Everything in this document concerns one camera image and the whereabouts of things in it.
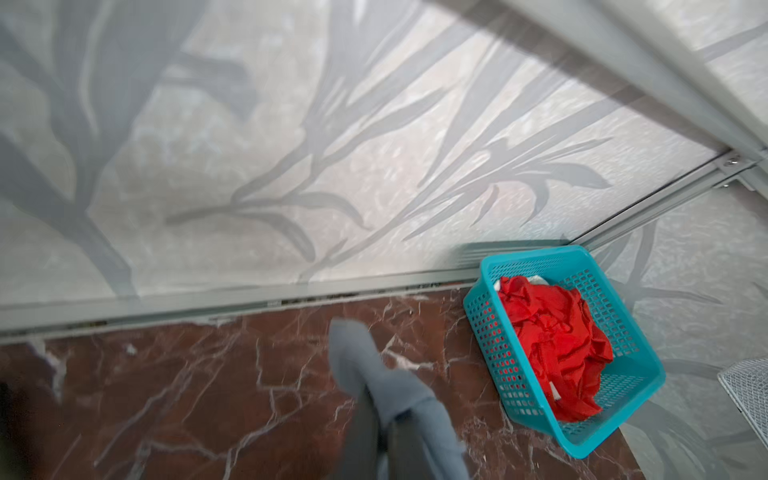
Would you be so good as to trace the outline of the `teal plastic basket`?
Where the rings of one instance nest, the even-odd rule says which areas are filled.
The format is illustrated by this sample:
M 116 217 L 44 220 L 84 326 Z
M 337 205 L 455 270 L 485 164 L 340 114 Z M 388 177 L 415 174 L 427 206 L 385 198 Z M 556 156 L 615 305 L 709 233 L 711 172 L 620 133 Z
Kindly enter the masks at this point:
M 601 374 L 601 412 L 567 423 L 556 419 L 494 285 L 502 277 L 540 276 L 575 289 L 607 335 L 614 360 Z M 463 306 L 504 412 L 513 422 L 553 437 L 577 459 L 590 455 L 664 384 L 662 363 L 609 279 L 581 246 L 513 251 L 485 257 Z

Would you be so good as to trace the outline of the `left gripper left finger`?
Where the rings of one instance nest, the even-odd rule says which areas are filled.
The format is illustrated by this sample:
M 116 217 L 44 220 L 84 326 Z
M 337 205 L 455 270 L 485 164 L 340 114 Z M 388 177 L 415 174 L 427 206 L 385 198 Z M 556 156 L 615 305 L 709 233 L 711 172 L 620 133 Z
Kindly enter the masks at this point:
M 340 457 L 339 479 L 383 479 L 384 441 L 378 412 L 367 389 L 358 397 Z

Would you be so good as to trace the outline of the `grey t shirt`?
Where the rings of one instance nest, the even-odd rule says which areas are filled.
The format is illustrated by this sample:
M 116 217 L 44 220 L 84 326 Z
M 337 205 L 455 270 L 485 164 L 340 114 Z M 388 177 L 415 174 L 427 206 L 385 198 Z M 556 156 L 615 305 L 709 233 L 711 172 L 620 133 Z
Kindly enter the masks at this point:
M 358 401 L 367 389 L 378 412 L 384 441 L 384 478 L 388 478 L 387 432 L 394 419 L 410 413 L 417 423 L 436 479 L 467 479 L 468 469 L 450 416 L 433 390 L 414 373 L 388 368 L 367 326 L 335 318 L 329 329 L 328 359 L 340 390 Z M 331 479 L 338 478 L 338 461 Z

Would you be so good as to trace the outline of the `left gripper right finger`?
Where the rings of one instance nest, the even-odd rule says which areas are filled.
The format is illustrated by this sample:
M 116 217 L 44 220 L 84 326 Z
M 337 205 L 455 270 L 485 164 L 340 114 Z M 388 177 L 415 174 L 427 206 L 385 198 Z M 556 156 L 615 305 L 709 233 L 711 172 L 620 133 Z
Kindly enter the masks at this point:
M 410 413 L 397 416 L 387 432 L 388 478 L 435 480 L 417 423 Z

